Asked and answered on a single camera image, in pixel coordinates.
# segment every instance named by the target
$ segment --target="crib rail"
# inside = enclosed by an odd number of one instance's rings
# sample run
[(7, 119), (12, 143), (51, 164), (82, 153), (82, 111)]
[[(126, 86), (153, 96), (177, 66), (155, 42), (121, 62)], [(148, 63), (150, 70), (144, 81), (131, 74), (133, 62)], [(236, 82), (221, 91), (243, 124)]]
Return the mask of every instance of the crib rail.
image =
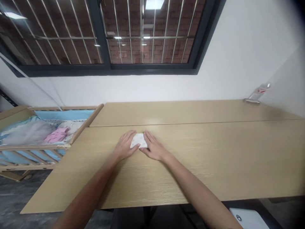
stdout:
[[(88, 106), (88, 107), (61, 107), (63, 111), (67, 110), (95, 110), (98, 106)], [(59, 111), (58, 107), (32, 107), (30, 110), (40, 110), (40, 111)]]
[[(11, 170), (41, 170), (41, 169), (53, 169), (58, 160), (54, 159), (46, 153), (46, 150), (51, 151), (58, 158), (62, 158), (63, 155), (58, 152), (58, 150), (68, 150), (64, 147), (54, 147), (46, 145), (37, 145), (35, 147), (30, 145), (21, 145), (21, 146), (5, 146), (1, 147), (0, 151), (0, 171), (11, 171)], [(39, 154), (34, 154), (31, 150), (39, 152)], [(13, 163), (7, 156), (3, 153), (4, 151), (11, 153), (12, 155), (26, 161), (27, 163)]]

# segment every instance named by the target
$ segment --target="pink clothing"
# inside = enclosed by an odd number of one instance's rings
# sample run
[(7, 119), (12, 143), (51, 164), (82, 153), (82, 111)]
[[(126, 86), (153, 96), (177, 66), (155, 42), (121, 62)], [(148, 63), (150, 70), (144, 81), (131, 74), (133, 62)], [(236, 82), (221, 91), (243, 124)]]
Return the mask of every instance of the pink clothing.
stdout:
[(44, 139), (44, 143), (55, 143), (62, 141), (67, 136), (68, 130), (69, 128), (57, 128)]

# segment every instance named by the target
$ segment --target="brick wall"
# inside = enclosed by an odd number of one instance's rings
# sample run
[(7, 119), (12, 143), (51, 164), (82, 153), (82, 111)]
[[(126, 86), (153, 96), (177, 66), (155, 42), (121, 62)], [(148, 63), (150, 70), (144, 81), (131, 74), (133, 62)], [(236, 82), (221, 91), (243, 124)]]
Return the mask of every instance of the brick wall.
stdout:
[[(201, 17), (201, 13), (204, 6), (204, 0), (198, 0), (197, 7), (194, 14), (194, 19), (190, 25), (193, 9), (196, 0), (185, 0), (180, 20), (180, 26), (178, 29), (178, 36), (187, 36), (188, 30), (190, 29), (190, 36), (195, 36), (198, 23)], [(34, 11), (47, 35), (47, 37), (57, 37), (53, 26), (46, 14), (46, 10), (41, 3), (41, 1), (30, 0)], [(71, 36), (81, 37), (75, 15), (73, 13), (70, 1), (58, 1), (64, 18), (66, 20), (67, 27)], [(86, 5), (83, 0), (73, 0), (73, 6), (78, 17), (80, 28), (84, 37), (94, 37), (92, 29), (90, 26), (90, 21), (88, 13), (86, 10)], [(17, 8), (11, 0), (1, 0), (1, 3), (9, 11), (19, 14)], [(31, 28), (35, 36), (44, 37), (43, 31), (40, 29), (39, 24), (35, 16), (32, 13), (26, 0), (16, 1), (17, 6), (21, 10), (24, 17), (27, 18), (29, 27)], [(55, 1), (44, 1), (47, 10), (53, 20), (53, 23), (57, 29), (59, 37), (69, 37), (68, 31), (58, 9)], [(140, 0), (129, 0), (129, 10), (130, 10), (130, 28), (128, 21), (128, 7), (127, 0), (115, 0), (116, 3), (116, 17), (114, 12), (113, 0), (103, 0), (102, 10), (104, 15), (104, 22), (107, 34), (109, 36), (121, 36), (121, 37), (140, 37)], [(165, 34), (166, 27), (166, 17), (168, 9), (168, 0), (165, 0), (161, 10), (156, 10), (156, 19), (154, 25), (154, 36), (176, 36), (178, 21), (181, 11), (182, 0), (171, 0), (168, 14), (167, 30)], [(77, 50), (73, 46), (71, 40), (62, 40), (62, 44), (65, 47), (68, 58), (61, 46), (60, 41), (50, 40), (50, 44), (46, 40), (36, 40), (33, 39), (30, 30), (25, 24), (24, 20), (14, 20), (17, 28), (22, 33), (25, 41), (30, 46), (31, 50), (34, 52), (36, 58), (39, 60), (40, 64), (47, 65), (50, 60), (51, 64), (59, 64), (51, 47), (57, 54), (60, 64), (69, 64), (69, 60), (72, 64), (79, 64), (78, 57), (82, 64), (90, 64), (86, 48), (89, 53), (89, 57), (92, 64), (99, 64), (102, 62), (98, 49), (94, 46), (96, 41), (94, 39), (79, 40), (74, 39), (73, 43)], [(153, 36), (153, 24), (154, 24), (154, 10), (144, 10), (143, 16), (143, 26), (148, 26), (143, 29), (143, 36)], [(7, 20), (4, 16), (0, 16), (0, 32), (2, 34), (2, 39), (6, 38), (11, 40), (15, 46), (17, 52), (14, 54), (20, 60), (22, 64), (36, 64), (35, 58), (33, 58), (30, 50), (28, 49), (25, 42), (22, 41), (21, 36), (12, 25), (10, 20)], [(186, 44), (186, 49), (183, 57), (183, 51)], [(162, 60), (163, 53), (163, 63), (171, 63), (173, 57), (173, 63), (187, 63), (189, 54), (192, 48), (193, 38), (178, 38), (175, 39), (143, 39), (142, 43), (140, 39), (132, 39), (131, 44), (129, 39), (122, 39), (119, 41), (117, 39), (108, 39), (108, 46), (111, 56), (111, 61), (114, 64), (140, 64), (140, 63), (154, 63), (160, 64)]]

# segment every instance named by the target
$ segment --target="baby crib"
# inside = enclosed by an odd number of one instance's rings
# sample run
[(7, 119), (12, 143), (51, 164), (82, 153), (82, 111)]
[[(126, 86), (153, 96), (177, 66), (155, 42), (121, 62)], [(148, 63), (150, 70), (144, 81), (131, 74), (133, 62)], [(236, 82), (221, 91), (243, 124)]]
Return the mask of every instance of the baby crib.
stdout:
[[(75, 142), (82, 131), (89, 127), (97, 114), (103, 108), (103, 104), (92, 107), (62, 107), (63, 111), (86, 111), (89, 116), (81, 127), (75, 132), (68, 144), (65, 145), (2, 145), (0, 146), (0, 176), (7, 177), (16, 181), (29, 178), (31, 170), (53, 169), (66, 151)], [(8, 111), (0, 113), (0, 131), (7, 126), (27, 120), (36, 112), (40, 111), (60, 111), (56, 107), (29, 108), (18, 106)], [(25, 170), (23, 174), (16, 174), (13, 171)]]

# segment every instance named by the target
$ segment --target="white paper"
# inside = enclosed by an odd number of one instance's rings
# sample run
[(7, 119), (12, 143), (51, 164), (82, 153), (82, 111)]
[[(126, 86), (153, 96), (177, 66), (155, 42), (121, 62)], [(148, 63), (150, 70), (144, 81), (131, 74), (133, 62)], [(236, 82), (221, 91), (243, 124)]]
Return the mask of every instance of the white paper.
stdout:
[(131, 141), (130, 148), (133, 148), (136, 144), (141, 144), (139, 148), (148, 148), (144, 134), (136, 134)]

